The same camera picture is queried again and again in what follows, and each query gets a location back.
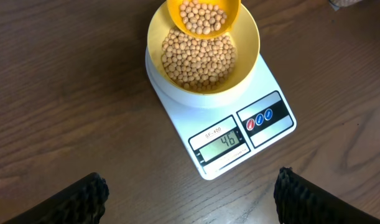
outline scale platform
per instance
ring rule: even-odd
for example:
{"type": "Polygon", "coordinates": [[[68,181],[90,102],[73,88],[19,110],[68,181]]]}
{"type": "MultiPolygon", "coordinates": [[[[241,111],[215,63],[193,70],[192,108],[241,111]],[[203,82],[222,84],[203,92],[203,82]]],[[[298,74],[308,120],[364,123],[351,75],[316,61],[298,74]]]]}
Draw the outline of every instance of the scale platform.
{"type": "Polygon", "coordinates": [[[152,86],[206,180],[232,169],[296,128],[295,116],[261,55],[255,66],[248,89],[236,101],[218,108],[194,108],[160,89],[154,78],[161,76],[146,50],[152,86]]]}

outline button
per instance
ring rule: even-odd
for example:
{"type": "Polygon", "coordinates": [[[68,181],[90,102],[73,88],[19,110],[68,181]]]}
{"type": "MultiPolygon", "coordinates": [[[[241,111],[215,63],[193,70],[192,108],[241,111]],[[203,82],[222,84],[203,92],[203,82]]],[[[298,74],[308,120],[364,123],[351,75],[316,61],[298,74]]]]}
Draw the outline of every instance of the button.
{"type": "Polygon", "coordinates": [[[254,120],[252,118],[250,118],[247,122],[246,122],[246,129],[248,131],[252,131],[254,128],[254,120]]]}
{"type": "Polygon", "coordinates": [[[264,112],[264,119],[266,119],[266,121],[269,121],[271,118],[272,118],[272,110],[269,108],[266,110],[266,112],[264,112]]]}
{"type": "Polygon", "coordinates": [[[262,125],[263,121],[264,121],[263,114],[258,114],[258,115],[256,116],[256,125],[257,125],[257,126],[262,125]]]}

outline wooden table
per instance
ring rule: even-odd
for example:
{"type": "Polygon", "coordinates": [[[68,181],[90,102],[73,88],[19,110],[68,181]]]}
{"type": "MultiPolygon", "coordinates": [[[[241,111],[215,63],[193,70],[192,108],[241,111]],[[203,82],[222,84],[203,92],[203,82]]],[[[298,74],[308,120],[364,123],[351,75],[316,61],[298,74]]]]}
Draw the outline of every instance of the wooden table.
{"type": "Polygon", "coordinates": [[[278,223],[282,166],[380,218],[380,0],[244,0],[298,127],[203,180],[146,75],[162,1],[0,0],[0,223],[99,172],[102,223],[278,223]]]}

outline blue button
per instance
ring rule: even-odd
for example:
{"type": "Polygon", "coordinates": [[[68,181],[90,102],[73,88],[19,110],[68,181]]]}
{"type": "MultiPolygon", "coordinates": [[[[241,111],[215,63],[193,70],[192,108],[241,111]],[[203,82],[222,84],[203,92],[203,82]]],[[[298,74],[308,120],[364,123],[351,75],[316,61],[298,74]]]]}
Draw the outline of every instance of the blue button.
{"type": "Polygon", "coordinates": [[[257,126],[262,125],[263,121],[264,121],[263,114],[258,114],[256,116],[256,125],[257,126]]]}
{"type": "Polygon", "coordinates": [[[269,108],[266,110],[266,112],[264,112],[264,119],[266,119],[266,121],[269,121],[271,118],[272,118],[272,110],[269,108]]]}

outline bowl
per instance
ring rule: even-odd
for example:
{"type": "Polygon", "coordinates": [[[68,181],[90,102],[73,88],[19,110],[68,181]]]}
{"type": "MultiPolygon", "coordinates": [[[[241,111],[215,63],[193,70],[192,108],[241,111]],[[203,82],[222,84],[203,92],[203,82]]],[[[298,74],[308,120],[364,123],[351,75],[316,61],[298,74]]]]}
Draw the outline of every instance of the bowl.
{"type": "Polygon", "coordinates": [[[149,56],[155,69],[169,85],[174,86],[175,89],[187,95],[202,96],[203,98],[199,100],[204,102],[219,101],[219,103],[213,103],[213,105],[229,103],[229,100],[225,101],[224,97],[235,99],[242,94],[252,78],[252,70],[257,62],[260,51],[260,38],[257,25],[250,12],[243,5],[241,5],[241,9],[239,10],[236,25],[230,32],[226,33],[226,35],[231,37],[231,42],[236,47],[237,60],[235,67],[233,72],[229,75],[228,80],[215,90],[203,91],[201,93],[184,90],[166,74],[161,61],[163,54],[162,42],[172,27],[175,27],[175,24],[170,18],[167,3],[164,2],[155,12],[151,20],[147,35],[147,45],[149,56]]]}
{"type": "Polygon", "coordinates": [[[241,0],[201,0],[199,3],[219,5],[219,8],[224,10],[224,12],[227,14],[226,22],[221,25],[220,30],[210,32],[207,35],[192,33],[185,27],[183,18],[180,16],[179,6],[183,4],[183,0],[167,0],[167,7],[170,17],[181,31],[199,39],[210,39],[219,37],[233,28],[233,24],[238,18],[241,0]]]}

